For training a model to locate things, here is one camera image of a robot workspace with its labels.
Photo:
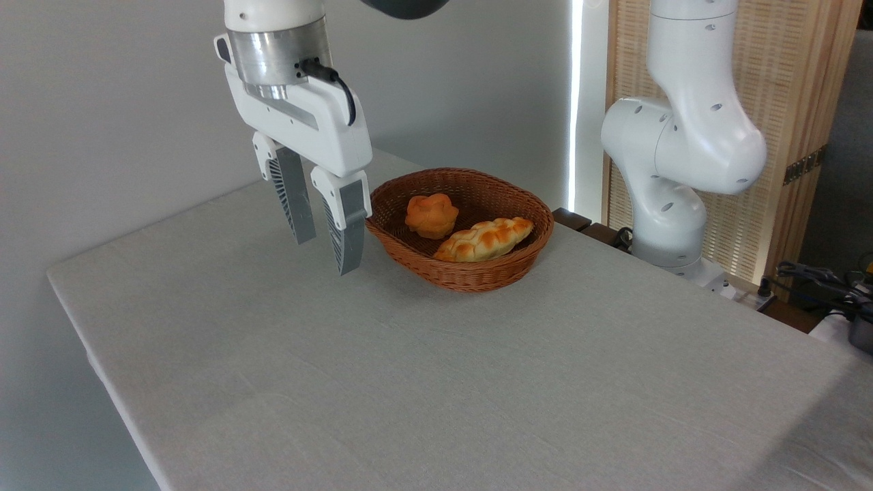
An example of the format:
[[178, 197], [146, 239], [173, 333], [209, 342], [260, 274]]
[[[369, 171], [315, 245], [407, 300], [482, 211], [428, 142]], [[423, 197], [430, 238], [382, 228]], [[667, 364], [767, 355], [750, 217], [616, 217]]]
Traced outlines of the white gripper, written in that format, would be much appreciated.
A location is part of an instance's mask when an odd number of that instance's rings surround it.
[[216, 54], [238, 114], [253, 130], [260, 174], [273, 187], [297, 243], [317, 236], [302, 159], [315, 167], [312, 183], [321, 193], [340, 276], [361, 264], [365, 221], [371, 217], [367, 174], [373, 159], [367, 121], [359, 99], [339, 75], [316, 59], [292, 65], [292, 85], [253, 86], [242, 80], [230, 37], [215, 37]]

